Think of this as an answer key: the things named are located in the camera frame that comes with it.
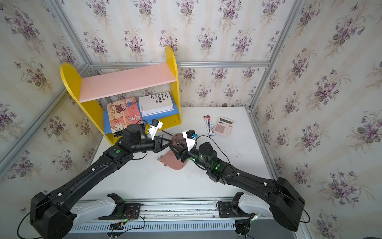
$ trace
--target white book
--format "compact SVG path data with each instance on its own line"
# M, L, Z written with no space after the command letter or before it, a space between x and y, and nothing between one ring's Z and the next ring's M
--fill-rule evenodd
M173 110L170 92L139 97L139 111L142 117Z

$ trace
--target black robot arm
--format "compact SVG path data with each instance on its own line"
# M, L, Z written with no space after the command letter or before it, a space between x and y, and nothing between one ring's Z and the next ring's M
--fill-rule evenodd
M189 131L191 133L188 133L188 136L194 134L193 130ZM219 159L209 142L191 151L188 151L183 142L177 141L177 143L180 146L170 146L170 148L179 160L184 162L190 158L204 168L214 182L233 185L258 196L269 204L269 210L280 225L291 231L298 230L305 201L286 179L282 177L277 180L264 179L237 169Z
M115 145L89 168L61 187L44 195L42 192L31 200L30 224L44 239L63 238L72 228L77 214L70 210L90 189L108 175L114 173L133 159L136 152L155 153L168 147L171 140L154 137L148 139L140 125L129 125Z

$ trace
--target calculator display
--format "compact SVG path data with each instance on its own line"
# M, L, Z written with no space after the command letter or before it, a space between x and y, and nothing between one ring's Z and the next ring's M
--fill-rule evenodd
M226 122L226 123L228 123L228 124L232 124L231 121L228 121L228 120L225 120L225 119L220 119L220 121Z

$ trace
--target vent grille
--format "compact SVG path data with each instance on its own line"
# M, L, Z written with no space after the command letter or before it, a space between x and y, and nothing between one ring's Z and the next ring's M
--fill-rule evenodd
M94 222L84 223L79 225L69 233L95 233L95 232L111 232L109 230L110 224L115 222ZM123 230L114 230L113 232L123 232L131 228L143 227L144 223L129 222L123 226ZM211 221L149 221L146 222L146 226L142 229L130 230L128 232L160 232L160 231L230 231L236 230L235 221L233 220L211 220Z

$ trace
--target cartoon girl illustration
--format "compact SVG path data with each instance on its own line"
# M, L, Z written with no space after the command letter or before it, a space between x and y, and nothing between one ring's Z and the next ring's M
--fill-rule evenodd
M126 104L117 104L115 105L115 110L117 111L117 114L119 114L122 111L125 111L128 107L132 106L133 104L131 102L127 102Z

